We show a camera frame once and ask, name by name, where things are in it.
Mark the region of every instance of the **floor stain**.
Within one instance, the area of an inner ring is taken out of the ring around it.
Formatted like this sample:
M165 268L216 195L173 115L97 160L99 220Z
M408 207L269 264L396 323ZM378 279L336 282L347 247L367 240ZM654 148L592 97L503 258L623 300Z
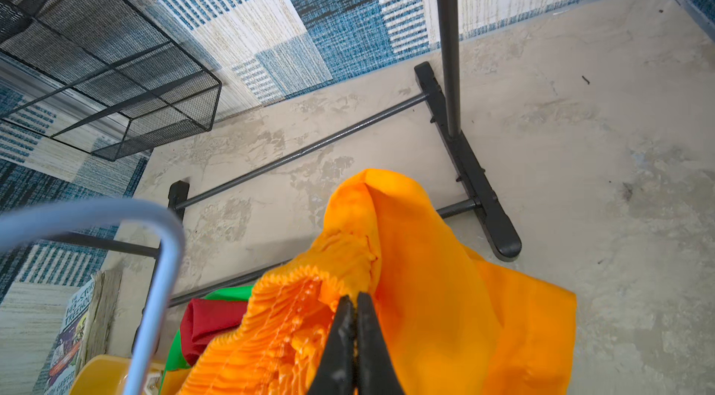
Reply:
M236 123L240 123L240 130L230 124L195 136L193 145L183 149L180 154L177 153L177 158L184 158L184 161L188 158L192 163L206 164L210 158L238 155L247 146L263 143L266 138L273 140L273 136L280 140L282 136L282 132L272 135L266 130L265 115L260 111L238 116Z
M512 28L493 37L480 38L479 42L473 45L466 45L460 50L462 74L464 76L495 74L500 64L523 55L528 37L527 31Z
M715 171L659 141L641 141L630 156L633 177L607 207L628 222L595 296L579 296L574 368L580 356L605 356L630 381L661 382L649 393L704 391L715 385L715 354L704 345L715 342Z
M325 113L325 102L327 98L312 96L292 104L292 110L296 113L306 115L320 115Z
M246 234L251 219L250 199L232 196L225 201L211 203L201 209L196 228L188 233L187 249L179 272L182 282L196 284L218 246L238 243Z
M255 149L262 149L264 146L273 146L274 151L285 149L285 134L282 129L277 131L264 131L261 132L256 139L255 143L260 142L258 147L251 149L249 151L254 151Z
M353 165L353 158L331 158L333 146L320 152L317 158L281 174L290 175L290 185L308 197L308 219L313 226L322 228L322 219L330 196L344 181L344 172Z
M330 110L336 114L351 114L355 111L359 102L359 96L348 94L347 96L335 99L335 102L330 105Z
M598 117L598 110L581 102L568 98L557 98L544 103L524 105L524 111L505 118L505 125L515 125L521 130L530 130L540 125L568 124L593 121Z

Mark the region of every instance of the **gray wire loop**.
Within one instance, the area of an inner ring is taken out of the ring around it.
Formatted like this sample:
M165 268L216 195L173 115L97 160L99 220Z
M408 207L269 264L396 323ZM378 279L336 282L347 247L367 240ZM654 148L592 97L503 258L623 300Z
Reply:
M134 199L98 198L32 206L0 216L0 253L46 236L118 221L139 221L162 239L154 283L124 384L123 395L139 395L186 246L184 229L176 215L156 203Z

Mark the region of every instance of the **wire mesh basket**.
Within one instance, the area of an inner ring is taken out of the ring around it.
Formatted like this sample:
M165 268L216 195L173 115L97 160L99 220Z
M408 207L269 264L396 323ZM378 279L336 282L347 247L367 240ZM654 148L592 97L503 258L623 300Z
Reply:
M116 160L213 126L221 82L127 0L0 0L0 55L27 77L0 105L15 137Z

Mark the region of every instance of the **vertical metal pole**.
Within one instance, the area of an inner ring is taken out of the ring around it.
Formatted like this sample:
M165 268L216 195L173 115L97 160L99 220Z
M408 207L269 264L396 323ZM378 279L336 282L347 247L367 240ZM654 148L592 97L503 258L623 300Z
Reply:
M445 81L445 104L449 136L462 132L459 105L459 14L457 0L437 0L440 19L442 70Z
M169 204L167 208L170 211L173 211L176 213L176 215L179 217L179 220L183 223L184 222L184 212L186 212L186 209L177 209L177 204L178 203L183 203L184 201L187 200L189 197L189 183L185 181L177 181L174 184L169 187ZM162 244L159 242L159 254L155 258L154 262L154 269L152 270L152 280L149 282L149 291L151 291L152 285L154 284L154 275L156 274L156 267L159 265L159 258L161 257L162 254ZM142 314L144 313L144 310L147 308L147 303L149 302L149 294L147 294L147 299L144 301L144 309L142 310ZM134 342L131 344L131 350L132 353L134 352L134 345L137 342L137 335L139 334L139 328L137 327L137 330L134 332ZM159 347L159 337L156 337L156 344L154 344L154 353L156 353L156 349Z

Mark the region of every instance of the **gray floor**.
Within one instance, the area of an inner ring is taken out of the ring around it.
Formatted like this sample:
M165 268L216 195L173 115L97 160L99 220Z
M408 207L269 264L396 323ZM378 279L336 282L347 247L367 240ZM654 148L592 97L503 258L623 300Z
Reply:
M432 52L156 149L136 196L166 204L179 179L198 194L405 100L424 60L440 70ZM578 296L570 392L715 394L715 45L673 0L598 0L463 42L461 65L463 130L523 240L506 266ZM428 121L420 104L187 209L177 291L304 250L364 168L415 178L435 206L463 199ZM494 260L472 214L448 223ZM152 262L112 265L110 353L127 356Z

